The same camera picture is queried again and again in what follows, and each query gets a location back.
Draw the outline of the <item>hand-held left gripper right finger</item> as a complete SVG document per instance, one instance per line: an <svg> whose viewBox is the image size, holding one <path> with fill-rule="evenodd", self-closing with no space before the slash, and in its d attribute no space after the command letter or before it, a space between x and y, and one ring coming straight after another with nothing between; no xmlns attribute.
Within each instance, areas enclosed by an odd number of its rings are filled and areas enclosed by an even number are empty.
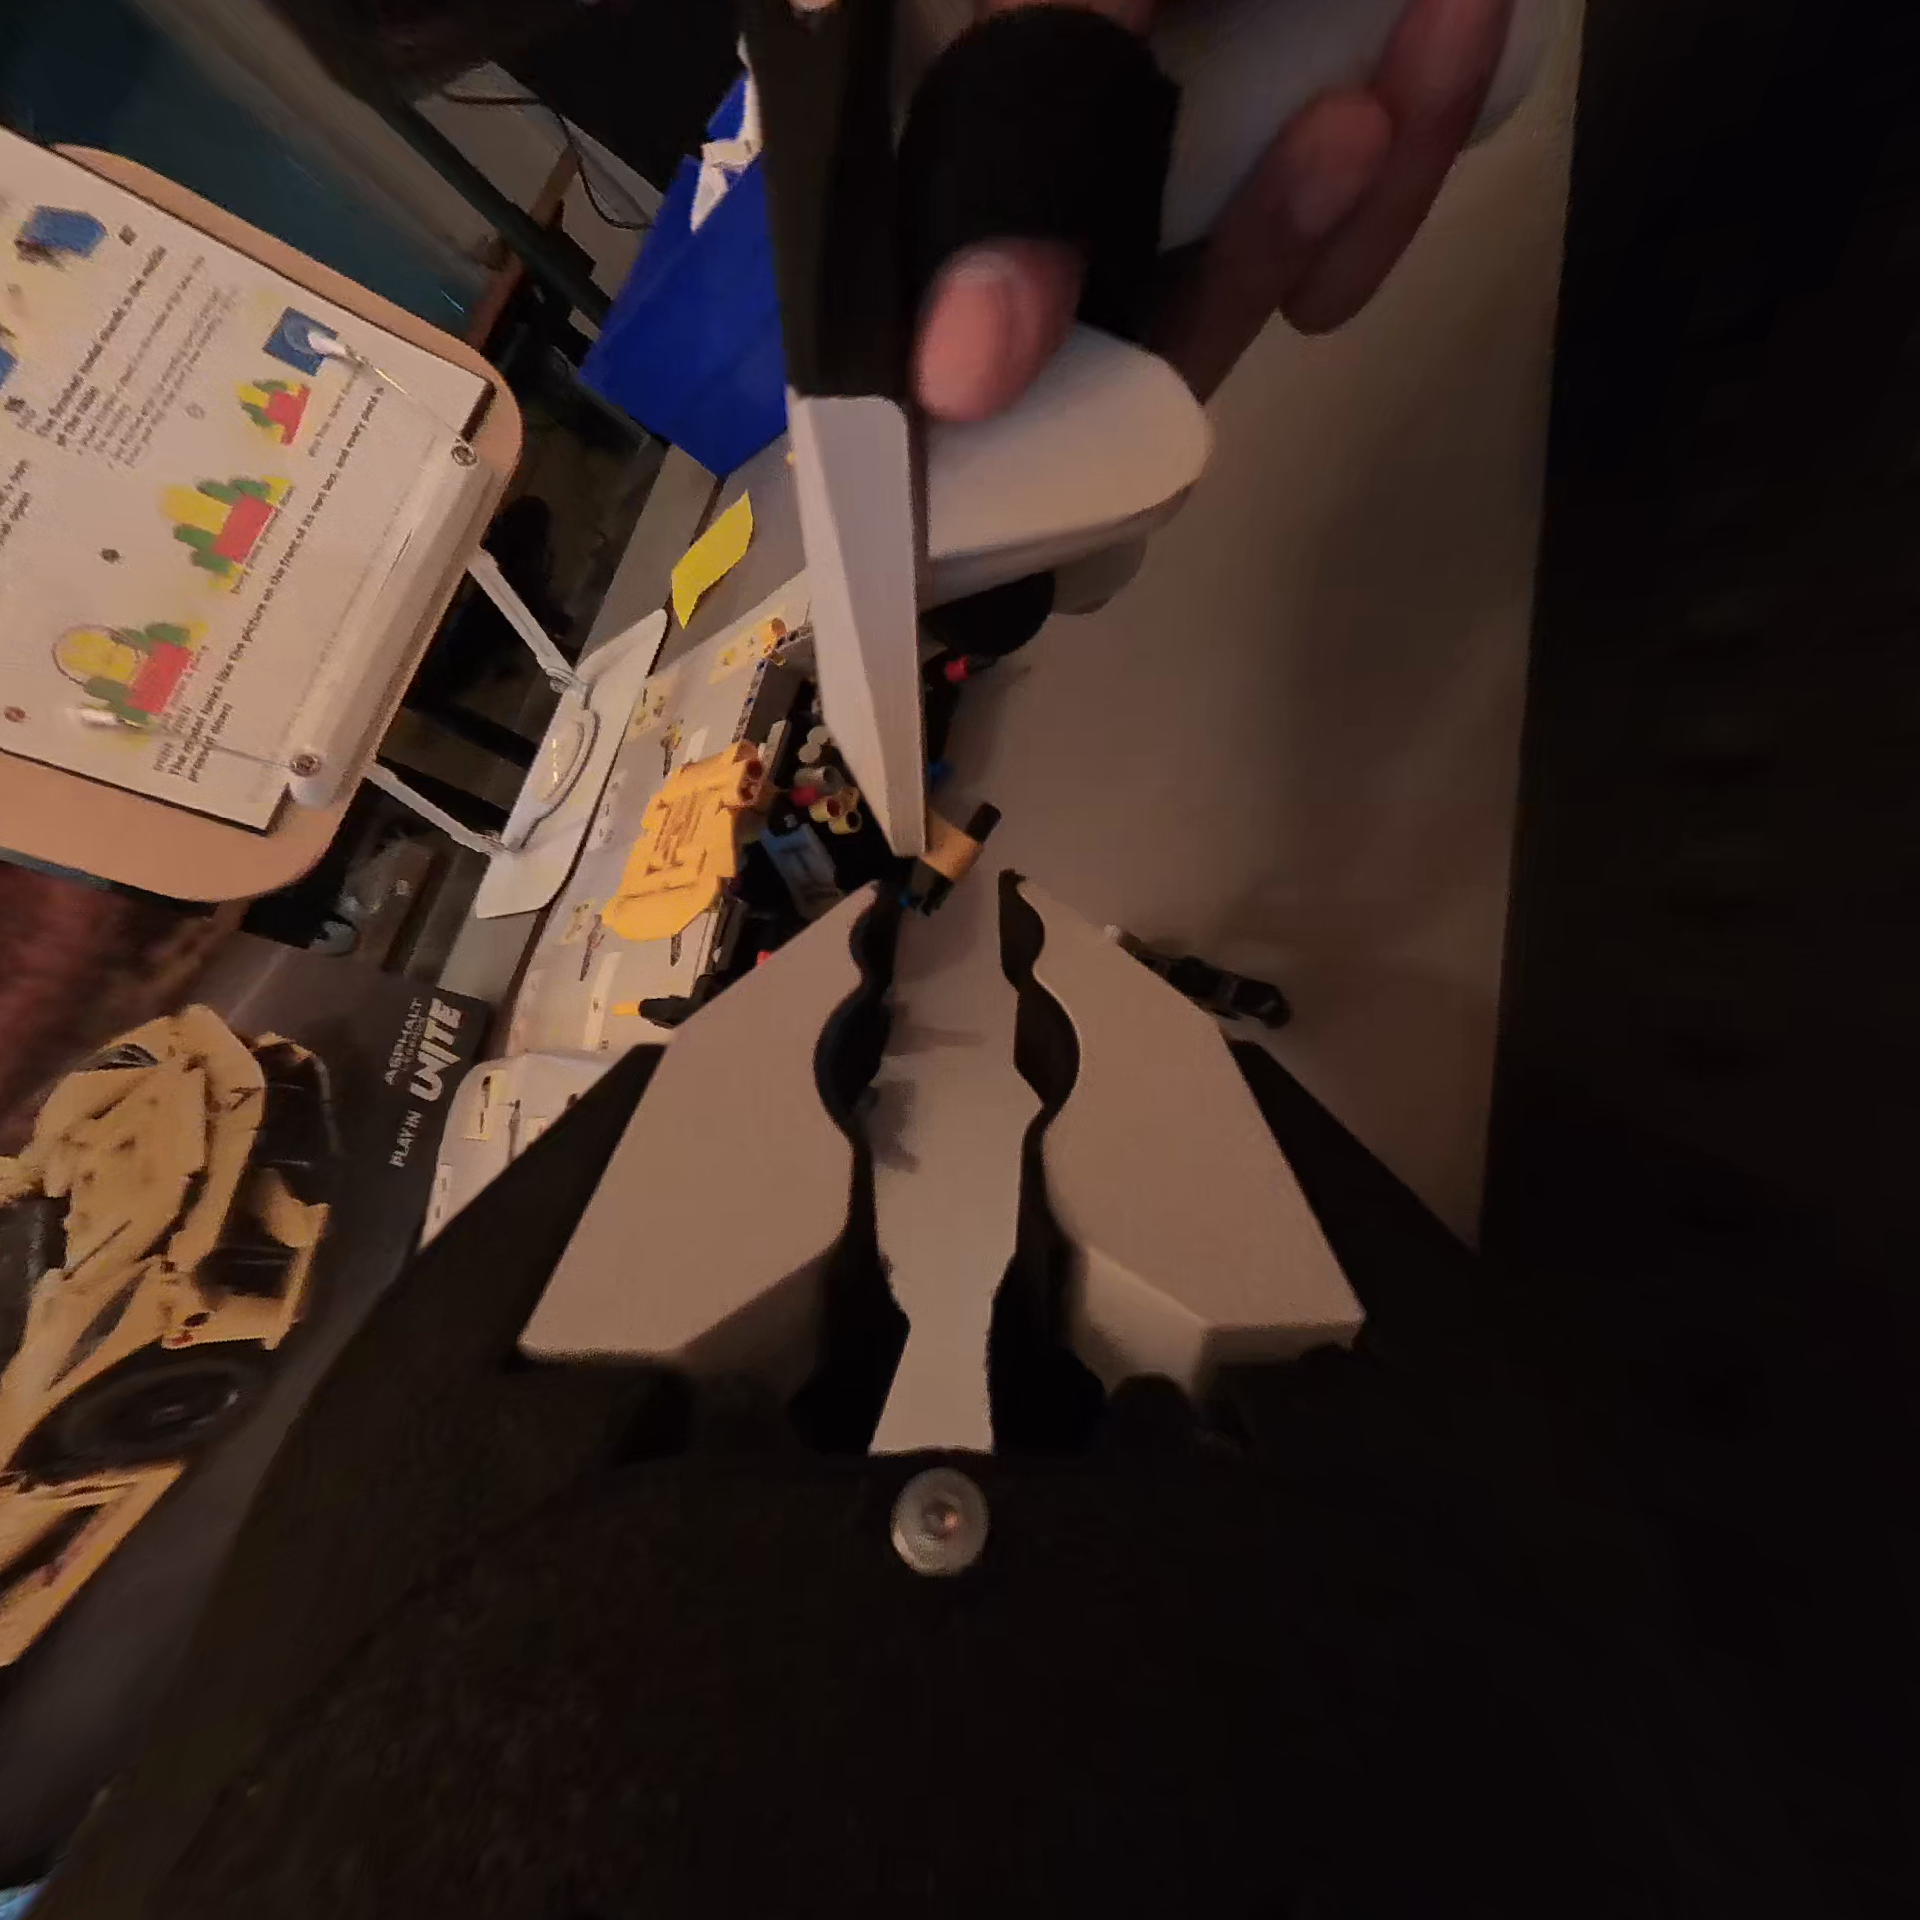
<svg viewBox="0 0 1920 1920"><path fill-rule="evenodd" d="M1086 1445L1159 1380L1348 1351L1363 1306L1215 1019L1032 879L995 882L1015 996L1015 1239L993 1291L993 1445Z"/></svg>

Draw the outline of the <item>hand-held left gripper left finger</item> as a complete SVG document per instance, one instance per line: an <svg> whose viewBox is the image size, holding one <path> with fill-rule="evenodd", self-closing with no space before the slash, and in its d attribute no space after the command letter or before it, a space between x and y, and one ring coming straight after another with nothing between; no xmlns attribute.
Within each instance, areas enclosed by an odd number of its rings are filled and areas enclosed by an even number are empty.
<svg viewBox="0 0 1920 1920"><path fill-rule="evenodd" d="M875 1217L870 1091L900 902L864 885L677 1027L518 1346L772 1401L867 1449L906 1345Z"/></svg>

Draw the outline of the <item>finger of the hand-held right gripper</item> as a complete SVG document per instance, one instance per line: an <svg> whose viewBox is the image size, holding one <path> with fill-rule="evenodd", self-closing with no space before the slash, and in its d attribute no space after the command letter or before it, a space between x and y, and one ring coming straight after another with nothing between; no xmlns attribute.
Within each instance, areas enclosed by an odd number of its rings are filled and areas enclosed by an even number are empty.
<svg viewBox="0 0 1920 1920"><path fill-rule="evenodd" d="M786 399L822 715L888 849L925 850L914 447L883 396Z"/></svg>

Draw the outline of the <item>small yellow black brick assembly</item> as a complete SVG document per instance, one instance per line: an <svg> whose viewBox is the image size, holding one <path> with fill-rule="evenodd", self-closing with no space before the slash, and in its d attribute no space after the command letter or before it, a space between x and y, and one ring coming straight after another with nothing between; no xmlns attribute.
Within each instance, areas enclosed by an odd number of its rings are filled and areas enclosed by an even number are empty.
<svg viewBox="0 0 1920 1920"><path fill-rule="evenodd" d="M975 805L962 824L953 824L938 808L925 806L923 849L912 859L906 876L900 880L898 908L904 915L935 915L974 873L1000 818L1000 808L989 803Z"/></svg>

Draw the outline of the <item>yellow black brick car model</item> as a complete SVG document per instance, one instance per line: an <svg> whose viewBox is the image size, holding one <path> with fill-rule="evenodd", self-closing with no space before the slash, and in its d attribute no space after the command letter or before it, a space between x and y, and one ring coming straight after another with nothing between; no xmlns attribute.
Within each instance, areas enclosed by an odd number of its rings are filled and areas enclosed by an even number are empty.
<svg viewBox="0 0 1920 1920"><path fill-rule="evenodd" d="M831 738L812 674L812 623L786 645L801 682L776 748L721 747L679 767L642 812L639 840L601 920L638 941L684 930L735 889L748 907L731 964L694 1001L642 1005L667 1030L699 1012L740 973L866 885L896 885L912 860L889 853Z"/></svg>

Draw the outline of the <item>grey desk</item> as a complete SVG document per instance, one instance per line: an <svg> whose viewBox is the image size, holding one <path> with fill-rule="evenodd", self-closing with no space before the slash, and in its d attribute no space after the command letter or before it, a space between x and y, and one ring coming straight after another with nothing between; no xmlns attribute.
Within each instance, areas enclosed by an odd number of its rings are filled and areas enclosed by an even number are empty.
<svg viewBox="0 0 1920 1920"><path fill-rule="evenodd" d="M1002 812L928 920L900 913L870 1088L875 1234L906 1345L867 1449L995 1445L987 1335L1036 1115L995 885L1034 880L1218 1020L1259 1095L1328 1096L1334 1145L1443 1253L1475 1212L1542 528L1548 363L1588 5L1543 5L1518 106L1455 161L1355 321L1272 321L1214 393L1211 465L1115 597L962 695L959 803ZM740 1392L518 1339L662 1046L606 1069L429 1244L480 1304L529 1240L488 1383Z"/></svg>

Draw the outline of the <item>person's right hand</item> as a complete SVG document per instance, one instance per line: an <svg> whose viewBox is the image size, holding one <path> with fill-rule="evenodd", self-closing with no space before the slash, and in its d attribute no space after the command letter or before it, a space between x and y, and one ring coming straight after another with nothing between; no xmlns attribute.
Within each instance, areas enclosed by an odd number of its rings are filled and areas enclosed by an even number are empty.
<svg viewBox="0 0 1920 1920"><path fill-rule="evenodd" d="M1150 346L1209 400L1270 321L1350 324L1417 239L1475 138L1516 5L1401 5L1378 58L1274 125L1202 250L1177 269ZM1003 415L1055 359L1088 280L1081 244L991 235L939 264L922 301L914 395L934 420Z"/></svg>

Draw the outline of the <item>white crumpled paper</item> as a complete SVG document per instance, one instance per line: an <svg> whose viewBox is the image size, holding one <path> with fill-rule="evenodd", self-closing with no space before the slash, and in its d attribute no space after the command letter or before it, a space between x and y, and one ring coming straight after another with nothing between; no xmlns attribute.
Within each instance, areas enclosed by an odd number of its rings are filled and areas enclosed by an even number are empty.
<svg viewBox="0 0 1920 1920"><path fill-rule="evenodd" d="M761 134L757 122L742 122L740 131L731 133L731 136L711 138L702 144L685 220L687 230L698 233L711 219L731 188L754 169L759 151Z"/></svg>

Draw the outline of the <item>yellow flat card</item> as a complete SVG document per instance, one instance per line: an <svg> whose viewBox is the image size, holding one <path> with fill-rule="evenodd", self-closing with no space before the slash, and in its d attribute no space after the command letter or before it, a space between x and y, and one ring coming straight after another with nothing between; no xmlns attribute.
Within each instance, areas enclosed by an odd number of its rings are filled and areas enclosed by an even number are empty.
<svg viewBox="0 0 1920 1920"><path fill-rule="evenodd" d="M743 560L754 538L754 502L742 493L709 520L669 571L667 605L679 629L691 627L699 603Z"/></svg>

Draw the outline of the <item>blue plastic bin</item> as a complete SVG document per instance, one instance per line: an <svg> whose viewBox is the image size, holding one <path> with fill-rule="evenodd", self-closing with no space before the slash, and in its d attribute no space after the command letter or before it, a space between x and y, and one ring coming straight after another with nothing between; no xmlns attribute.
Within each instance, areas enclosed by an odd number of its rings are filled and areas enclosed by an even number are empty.
<svg viewBox="0 0 1920 1920"><path fill-rule="evenodd" d="M725 479L786 430L780 301L759 157L708 222L687 219L704 144L759 127L743 68L684 157L579 367L591 396Z"/></svg>

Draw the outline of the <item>open instruction booklet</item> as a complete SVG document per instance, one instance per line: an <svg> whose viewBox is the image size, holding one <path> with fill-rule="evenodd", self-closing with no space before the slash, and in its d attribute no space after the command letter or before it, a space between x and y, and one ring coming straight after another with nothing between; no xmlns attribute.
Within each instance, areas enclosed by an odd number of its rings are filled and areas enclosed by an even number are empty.
<svg viewBox="0 0 1920 1920"><path fill-rule="evenodd" d="M539 1140L613 1059L635 1045L667 1043L667 1027L645 1017L645 1002L695 1001L715 990L734 962L749 917L735 886L660 938L619 932L604 913L642 839L645 806L667 777L721 748L776 750L786 743L804 678L783 659L806 617L808 593L791 580L751 618L642 685L578 859L520 976L503 1054L473 1069L447 1111L429 1234Z"/></svg>

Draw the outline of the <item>dark toy car box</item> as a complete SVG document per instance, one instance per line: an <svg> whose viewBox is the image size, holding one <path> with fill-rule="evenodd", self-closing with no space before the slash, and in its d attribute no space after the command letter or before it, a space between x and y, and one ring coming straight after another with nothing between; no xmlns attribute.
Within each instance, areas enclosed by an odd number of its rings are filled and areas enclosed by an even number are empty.
<svg viewBox="0 0 1920 1920"><path fill-rule="evenodd" d="M3 863L3 1894L157 1723L285 1433L413 1259L494 1020L240 917Z"/></svg>

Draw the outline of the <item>instruction sign on white stand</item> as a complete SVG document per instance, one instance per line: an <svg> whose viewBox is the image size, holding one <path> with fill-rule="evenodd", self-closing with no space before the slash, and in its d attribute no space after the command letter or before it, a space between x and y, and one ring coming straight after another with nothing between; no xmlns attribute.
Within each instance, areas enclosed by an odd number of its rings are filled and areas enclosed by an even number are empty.
<svg viewBox="0 0 1920 1920"><path fill-rule="evenodd" d="M391 301L118 157L1 141L1 847L225 902L304 876L355 793L488 873L571 871L664 615L581 667L481 548L515 396ZM557 707L501 828L378 765L461 588Z"/></svg>

